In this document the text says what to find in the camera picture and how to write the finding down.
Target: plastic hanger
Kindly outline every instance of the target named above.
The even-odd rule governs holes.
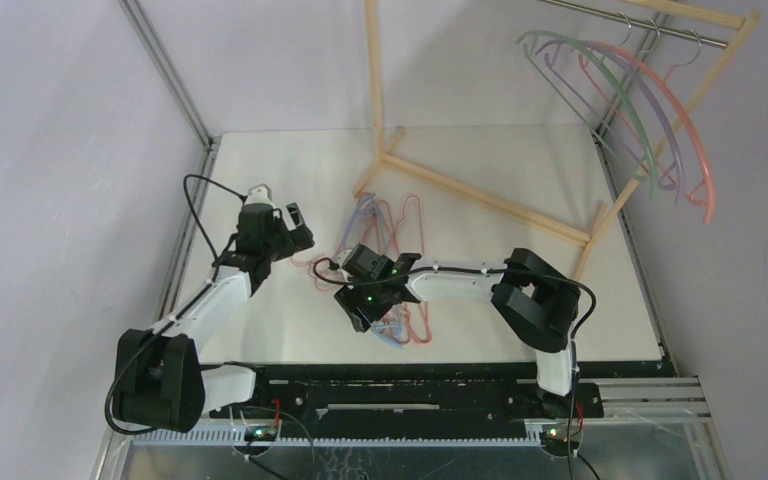
[[[675,96],[672,90],[670,90],[666,82],[661,77],[659,77],[658,74],[656,74],[651,68],[649,68],[648,65],[638,60],[637,57],[631,52],[628,52],[621,48],[613,47],[604,42],[584,42],[584,43],[588,47],[592,48],[594,51],[612,52],[624,58],[625,60],[627,60],[629,64],[633,64],[634,66],[639,68],[640,71],[646,74],[646,76],[648,76],[652,80],[652,82],[658,87],[658,89],[660,89],[661,92],[663,92],[664,96],[667,98],[667,101],[669,101],[670,104],[673,106],[673,109],[676,111],[676,114],[678,114],[679,119],[684,124],[685,130],[687,131],[687,135],[690,137],[690,141],[693,144],[693,148],[696,150],[696,156],[697,156],[697,159],[699,160],[699,167],[702,171],[702,181],[699,182],[699,184],[690,193],[686,193],[685,197],[687,198],[687,201],[690,202],[692,205],[696,205],[699,207],[706,207],[705,223],[706,224],[711,223],[711,217],[714,214],[714,210],[716,209],[716,204],[717,204],[716,188],[714,187],[714,180],[711,177],[711,169],[708,164],[708,155],[705,152],[705,146],[702,144],[702,139],[699,136],[699,132],[696,130],[696,126],[693,124],[693,120],[690,118],[690,115],[687,113],[687,110],[685,110],[684,105],[682,105],[681,101],[678,99],[678,97]],[[705,186],[707,199],[699,199],[696,197],[696,193],[699,191],[699,189],[703,185]]]
[[[658,44],[661,43],[661,27],[659,27],[654,20],[647,20],[647,22],[651,23],[652,26],[655,27],[655,41],[652,42],[652,45],[650,45],[646,50],[641,50],[638,55],[645,55],[647,53],[654,52]]]
[[[670,80],[670,75],[673,74],[676,68],[686,67],[690,65],[691,63],[695,62],[697,58],[699,58],[699,55],[702,54],[702,39],[699,37],[699,34],[696,33],[696,30],[688,30],[688,31],[696,37],[696,55],[694,55],[689,62],[679,63],[678,65],[673,65],[672,67],[670,67],[670,69],[667,70],[667,74],[664,75],[664,83],[667,83]]]
[[[555,70],[555,63],[556,63],[556,61],[557,61],[557,58],[558,58],[558,54],[560,53],[560,48],[561,48],[561,46],[564,44],[564,42],[562,42],[562,41],[560,41],[560,40],[550,40],[549,42],[547,42],[547,43],[544,45],[544,47],[541,47],[541,48],[545,48],[545,47],[548,47],[548,46],[550,46],[550,45],[555,45],[555,44],[557,44],[557,45],[558,45],[558,49],[555,51],[555,54],[554,54],[553,56],[551,56],[551,57],[550,57],[548,52],[544,52],[544,53],[543,53],[543,61],[546,63],[546,69],[547,69],[547,70],[549,70],[550,72],[552,72],[552,74],[554,74],[554,75],[555,75],[555,77],[556,77],[558,80],[560,80],[560,81],[561,81],[561,83],[563,83],[563,84],[564,84],[564,85],[565,85],[565,86],[566,86],[566,87],[567,87],[567,88],[568,88],[568,89],[569,89],[569,90],[570,90],[570,91],[573,93],[573,95],[575,95],[575,96],[576,96],[576,98],[578,98],[578,100],[579,100],[581,103],[583,103],[583,104],[584,104],[584,106],[585,106],[585,107],[587,107],[587,109],[590,111],[590,113],[591,113],[591,114],[592,114],[594,117],[599,117],[599,116],[600,116],[600,114],[599,114],[599,112],[596,110],[596,108],[595,108],[595,107],[594,107],[594,106],[593,106],[593,105],[592,105],[590,102],[588,102],[588,101],[587,101],[587,99],[585,99],[585,98],[584,98],[584,97],[581,95],[581,93],[580,93],[580,92],[579,92],[579,91],[578,91],[578,90],[577,90],[575,87],[573,87],[573,86],[572,86],[572,85],[571,85],[571,84],[570,84],[570,83],[567,81],[567,79],[566,79],[566,78],[564,78],[564,76],[563,76],[563,75],[561,75],[561,74],[560,74],[560,73],[559,73],[557,70]],[[587,76],[588,76],[588,78],[590,78],[590,81],[591,81],[591,82],[593,82],[593,83],[594,83],[594,85],[596,85],[595,81],[594,81],[594,80],[593,80],[593,78],[590,76],[589,72],[586,72],[586,73],[587,73]],[[600,92],[603,94],[603,97],[606,97],[606,95],[604,95],[604,92],[602,92],[601,88],[600,88],[598,85],[597,85],[597,89],[599,89],[599,91],[600,91]],[[605,124],[605,123],[602,123],[602,125],[604,125],[604,126],[605,126],[605,128],[606,128],[606,129],[607,129],[609,132],[611,132],[611,133],[614,133],[614,132],[613,132],[613,128],[612,128],[610,125],[608,125],[608,124]],[[637,135],[637,132],[635,132],[635,131],[633,130],[633,127],[631,127],[630,125],[629,125],[629,129],[631,129],[631,130],[632,130],[632,134],[634,135],[634,137],[635,137],[635,138],[638,138],[638,139],[640,138],[640,137]],[[634,151],[634,150],[633,150],[633,149],[632,149],[632,148],[631,148],[631,147],[630,147],[630,146],[629,146],[627,143],[625,143],[625,142],[622,142],[622,141],[621,141],[621,142],[620,142],[620,146],[622,146],[622,147],[623,147],[623,148],[624,148],[624,149],[625,149],[625,150],[626,150],[626,151],[629,153],[629,155],[631,156],[631,158],[633,158],[633,159],[637,160],[637,163],[638,163],[638,164],[639,164],[640,162],[642,162],[642,161],[643,161],[642,157],[641,157],[640,155],[638,155],[638,154],[637,154],[637,153],[636,153],[636,152],[635,152],[635,151]],[[648,175],[637,175],[635,178],[637,178],[638,180],[645,180],[646,178],[648,178]]]
[[[628,32],[626,33],[626,36],[625,36],[625,38],[623,39],[622,42],[620,42],[620,43],[618,43],[616,45],[612,45],[613,48],[621,47],[623,44],[628,42],[629,38],[631,37],[631,31],[632,31],[631,20],[624,13],[620,13],[620,15],[622,15],[626,19],[626,23],[628,25]],[[655,23],[653,23],[653,25],[655,25],[656,33],[659,36],[658,38],[660,38],[660,33],[661,32],[660,32],[660,29],[658,29],[658,25],[655,24]],[[672,184],[665,184],[664,183],[664,176],[662,176],[659,179],[659,181],[658,181],[658,186],[661,189],[667,190],[667,191],[675,190],[676,191],[676,197],[675,197],[674,204],[678,205],[679,200],[681,199],[681,194],[683,193],[683,189],[684,189],[685,174],[684,174],[684,168],[683,168],[683,163],[682,163],[682,159],[681,159],[681,151],[679,150],[679,146],[678,146],[678,140],[675,137],[675,133],[672,130],[672,126],[669,123],[669,119],[667,118],[667,115],[664,112],[663,107],[661,107],[661,103],[658,101],[657,97],[655,97],[655,95],[652,93],[652,91],[649,89],[649,87],[643,81],[642,77],[640,77],[640,75],[635,71],[635,69],[631,68],[628,63],[626,63],[624,60],[616,57],[613,54],[608,54],[608,53],[603,54],[603,56],[602,56],[602,61],[603,62],[604,62],[604,60],[606,59],[606,57],[608,55],[611,55],[612,56],[611,60],[614,63],[616,63],[618,66],[623,68],[623,70],[625,70],[625,72],[629,75],[629,77],[631,77],[635,81],[635,83],[637,83],[641,87],[641,91],[643,92],[644,96],[646,97],[647,102],[649,102],[649,104],[652,106],[652,109],[655,111],[655,115],[658,118],[658,121],[661,124],[661,127],[664,129],[667,141],[668,141],[669,146],[670,146],[670,151],[672,152],[673,163],[666,170],[661,169],[660,164],[658,164],[657,162],[656,162],[656,166],[658,167],[658,169],[661,170],[661,173],[664,176],[668,175],[670,171],[675,169],[676,173],[677,173],[677,175],[679,177],[679,180],[676,183],[676,181],[672,180],[672,178],[670,177],[670,179],[672,180]],[[693,63],[693,60],[691,60],[690,62],[685,63],[683,65],[689,65],[690,63]],[[629,121],[626,118],[626,116],[624,114],[622,114],[622,112],[619,111],[619,109],[612,102],[613,99],[608,98],[608,95],[605,93],[604,90],[602,90],[602,87],[599,86],[599,83],[593,78],[592,75],[590,75],[590,71],[587,70],[587,66],[589,65],[589,61],[583,55],[581,55],[580,53],[578,55],[578,64],[579,64],[579,67],[581,68],[581,71],[584,73],[584,75],[587,77],[587,79],[590,81],[590,83],[599,92],[599,95],[602,96],[602,98],[610,106],[611,110],[625,123],[625,125],[626,125],[626,127],[628,127],[629,131],[631,131],[632,135],[634,135],[635,139],[637,140],[637,143],[639,145],[642,145],[642,142],[640,141],[640,138],[638,137],[637,132],[635,132],[635,130],[632,128],[632,126],[629,123]],[[641,162],[642,159],[637,154],[634,153],[634,151],[631,149],[631,147],[628,146],[627,143],[621,141],[620,144],[623,146],[623,148],[625,148],[625,150],[627,150],[629,153],[631,153],[632,158],[636,159],[638,163]]]
[[[619,80],[611,73],[610,70],[608,70],[607,67],[594,55],[593,52],[590,51],[587,45],[585,45],[583,42],[576,40],[571,37],[567,37],[566,35],[562,35],[556,32],[551,32],[548,30],[532,30],[530,32],[525,33],[522,35],[517,42],[523,44],[523,50],[525,51],[526,58],[534,64],[534,61],[531,59],[533,55],[537,55],[541,51],[543,51],[546,47],[546,45],[543,45],[539,49],[536,49],[536,44],[538,39],[541,36],[546,36],[552,39],[561,40],[564,43],[568,44],[569,46],[575,48],[578,50],[582,55],[584,55],[586,58],[588,58],[591,62],[593,62],[594,65],[599,69],[600,72],[602,72],[602,75],[605,76],[605,78],[608,80],[608,82],[611,84],[611,86],[617,91],[617,95],[620,97],[622,102],[625,102],[626,105],[628,105],[628,113],[631,117],[631,122],[635,127],[635,130],[637,131],[638,136],[640,137],[641,143],[643,144],[643,149],[645,152],[646,157],[646,163],[648,164],[649,172],[655,172],[655,160],[654,155],[652,153],[652,148],[649,143],[649,138],[646,135],[645,128],[643,127],[643,122],[640,121],[640,117],[637,114],[637,111],[634,109],[634,106],[631,103],[631,99],[628,97],[628,94],[625,93],[624,89],[622,88],[622,85],[620,84]],[[531,42],[531,45],[529,45],[528,42],[526,42],[526,39],[528,37],[533,37],[533,41]],[[573,109],[576,113],[578,113],[578,110],[575,109],[575,107],[569,102],[569,100],[566,98],[566,96],[561,93],[560,89],[557,88],[557,86],[552,82],[552,80],[543,72],[542,69],[537,67],[538,72],[555,88],[555,91],[558,92],[558,94],[563,98],[563,100],[567,103],[567,105],[570,106],[570,108]],[[657,181],[654,180],[655,177],[650,175],[650,196],[654,196],[655,191],[657,190]]]

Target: wooden stick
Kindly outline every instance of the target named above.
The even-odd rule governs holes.
[[[410,174],[422,181],[431,183],[435,186],[448,190],[458,196],[480,203],[484,206],[494,208],[507,215],[510,215],[524,223],[534,225],[553,235],[563,238],[575,245],[585,246],[590,240],[590,235],[577,228],[571,227],[559,222],[554,218],[537,213],[533,210],[518,205],[504,198],[487,193],[479,188],[460,182],[446,175],[437,173],[419,165],[394,157],[389,153],[382,155],[383,164]]]
[[[593,227],[591,232],[595,232],[596,228],[603,221],[605,211],[608,210],[608,206],[604,203],[599,204],[599,209],[596,211],[596,218],[593,220]],[[575,266],[575,271],[572,273],[573,280],[581,280],[581,276],[584,275],[584,267],[587,266],[587,260],[590,259],[590,254],[593,253],[593,248],[596,247],[596,242],[593,241],[593,234],[590,234],[590,241],[584,246],[581,251],[581,256],[578,257],[578,265]]]
[[[378,173],[378,169],[381,168],[381,164],[383,162],[379,159],[376,159],[375,162],[369,166],[368,169],[363,173],[363,175],[360,177],[360,179],[355,183],[354,188],[352,188],[352,196],[355,198],[360,198],[360,196],[363,194],[363,192],[366,190],[366,186],[369,185],[369,182],[372,181],[372,177],[375,176],[376,173]]]
[[[387,145],[384,147],[384,153],[390,153],[393,151],[394,148],[396,148],[396,145],[399,144],[399,142],[402,141],[402,138],[405,136],[405,127],[399,127],[399,130],[393,135],[393,138],[390,139],[389,142],[387,142]]]
[[[719,25],[721,27],[730,28],[732,30],[740,30],[741,27],[743,27],[744,21],[746,20],[745,18],[738,17],[737,15],[731,15],[728,13],[711,10],[709,8],[694,7],[693,5],[676,3],[667,0],[622,1],[632,5],[639,5],[641,7],[657,10],[669,15],[679,15],[681,17],[699,20],[700,22],[710,23],[711,25]]]
[[[376,158],[384,147],[384,100],[381,93],[381,51],[378,46],[378,0],[364,0],[366,50],[369,61],[369,90],[372,94],[372,125],[375,128]]]
[[[696,107],[699,106],[699,103],[702,102],[702,99],[708,93],[708,90],[711,89],[711,86],[714,84],[717,78],[719,78],[719,76],[723,73],[723,70],[725,70],[726,65],[728,65],[728,63],[734,58],[734,55],[737,53],[740,47],[743,46],[744,43],[746,43],[746,40],[749,38],[750,35],[752,35],[752,32],[755,31],[755,28],[758,27],[758,22],[760,21],[761,21],[761,12],[758,10],[752,10],[752,12],[749,13],[749,16],[746,17],[746,22],[744,22],[743,27],[741,27],[740,31],[737,32],[737,35],[734,36],[734,39],[732,39],[732,41],[729,42],[728,48],[723,50],[723,53],[720,55],[717,61],[714,62],[714,65],[711,66],[711,68],[708,70],[708,73],[705,74],[705,77],[702,79],[702,81],[696,87],[696,90],[694,90],[693,94],[690,96],[690,100],[688,100],[687,105],[685,105],[685,109],[687,110],[688,113],[693,112],[696,109]],[[683,123],[681,122],[681,120],[676,119],[675,121],[673,121],[673,131],[678,133],[682,125]],[[661,152],[664,151],[664,147],[666,147],[666,145],[667,145],[666,137],[662,138],[661,141],[658,142],[658,146],[655,147],[655,151],[653,152],[656,160],[661,155]],[[617,201],[614,202],[614,205],[608,211],[608,215],[591,234],[591,239],[590,239],[591,243],[598,242],[599,239],[602,238],[602,235],[605,234],[605,231],[608,229],[608,225],[610,224],[610,222],[612,222],[614,217],[616,217],[617,214],[619,214],[620,210],[628,201],[628,199],[631,198],[631,194],[634,193],[634,189],[637,188],[639,184],[640,182],[638,182],[634,178],[628,181],[625,188],[623,188],[622,192],[620,192],[620,195],[617,197]]]

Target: hanger hook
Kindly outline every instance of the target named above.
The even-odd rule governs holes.
[[[625,23],[628,24],[628,31],[625,32],[625,38],[623,39],[623,41],[618,43],[618,44],[616,44],[616,45],[614,45],[615,48],[616,47],[621,47],[621,46],[625,45],[625,42],[627,42],[628,39],[631,38],[631,31],[633,30],[633,27],[631,26],[631,19],[628,18],[628,15],[626,15],[623,12],[620,12],[620,15],[622,15],[622,17],[625,19]]]
[[[692,33],[696,37],[696,55],[693,56],[692,59],[690,59],[689,62],[680,63],[678,65],[673,65],[670,67],[669,70],[667,70],[667,74],[664,75],[664,82],[666,83],[667,79],[670,78],[670,75],[672,75],[673,71],[675,71],[676,68],[679,67],[686,67],[690,65],[691,63],[695,62],[697,58],[699,58],[699,55],[702,53],[702,39],[699,38],[699,34],[696,33],[696,30],[688,30],[688,32]]]
[[[625,42],[627,42],[627,41],[628,41],[628,39],[629,39],[629,38],[631,38],[631,32],[632,32],[632,30],[634,30],[634,27],[632,27],[632,26],[631,26],[631,19],[630,19],[630,18],[628,18],[628,15],[626,15],[626,14],[625,14],[625,13],[623,13],[623,12],[620,12],[620,13],[619,13],[619,15],[622,15],[622,17],[625,19],[625,23],[627,23],[627,24],[628,24],[628,31],[626,31],[626,33],[625,33],[625,38],[623,39],[623,41],[622,41],[622,42],[620,42],[620,43],[618,43],[618,44],[616,44],[616,45],[611,45],[611,48],[619,48],[619,47],[621,47],[621,46],[625,45]],[[602,62],[604,62],[604,61],[605,61],[605,57],[606,57],[606,56],[607,56],[607,54],[604,54],[604,55],[602,55]],[[589,66],[589,65],[590,65],[590,60],[589,60],[589,59],[587,59],[587,58],[585,58],[585,59],[584,59],[584,62],[582,63],[582,66],[584,66],[585,68],[587,68],[587,66]]]
[[[655,27],[655,33],[657,34],[657,37],[655,37],[655,41],[652,42],[652,46],[646,50],[641,50],[638,55],[643,55],[644,53],[652,53],[655,51],[655,47],[658,46],[658,43],[661,41],[661,27],[658,26],[657,23],[654,22],[654,20],[647,20],[649,23],[652,24],[653,27]]]

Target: white wall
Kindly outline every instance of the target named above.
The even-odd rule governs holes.
[[[142,3],[212,132],[372,125],[363,0]],[[531,29],[610,43],[626,33],[535,0],[378,3],[390,126],[580,123],[515,40]]]
[[[674,353],[684,372],[702,381],[735,477],[768,478],[768,2],[693,3],[737,14],[763,11],[760,28],[693,115],[720,206],[705,226],[698,210],[674,208],[668,194],[652,201],[640,188],[628,213]],[[665,40],[653,67],[665,72],[694,50]],[[670,83],[681,98],[710,65],[710,53],[676,71]],[[682,146],[695,161],[688,142]]]
[[[0,478],[87,478],[200,146],[114,1],[0,1]]]

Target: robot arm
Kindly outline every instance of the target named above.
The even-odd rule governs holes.
[[[538,386],[558,396],[569,393],[575,367],[569,332],[580,292],[533,252],[515,249],[504,264],[487,266],[432,262],[410,253],[393,262],[358,245],[341,268],[355,285],[344,286],[334,298],[356,331],[365,332],[402,302],[490,303],[517,337],[534,348]],[[527,294],[529,286],[534,289]]]
[[[198,353],[225,320],[260,288],[272,263],[313,246],[298,206],[287,211],[289,230],[266,185],[249,190],[240,210],[233,248],[219,256],[207,285],[183,307],[148,330],[119,339],[112,415],[123,422],[179,432],[207,411],[248,401],[254,372],[238,365],[204,370]]]
[[[120,337],[117,374],[105,403],[114,430],[140,432],[116,427],[111,417],[188,432],[205,412],[251,399],[254,371],[232,364],[205,367],[198,353],[229,315],[257,292],[273,262],[313,246],[298,206],[288,205],[287,211],[293,230],[272,203],[267,186],[249,190],[233,242],[217,258],[205,287],[149,329],[131,329]],[[503,264],[490,268],[441,265],[419,254],[402,254],[393,262],[358,245],[341,267],[352,281],[335,298],[355,330],[366,331],[402,302],[490,302],[520,340],[536,350],[538,385],[559,396],[570,391],[575,358],[569,331],[580,292],[575,282],[533,252],[515,249]],[[524,293],[527,286],[534,287],[531,294]]]

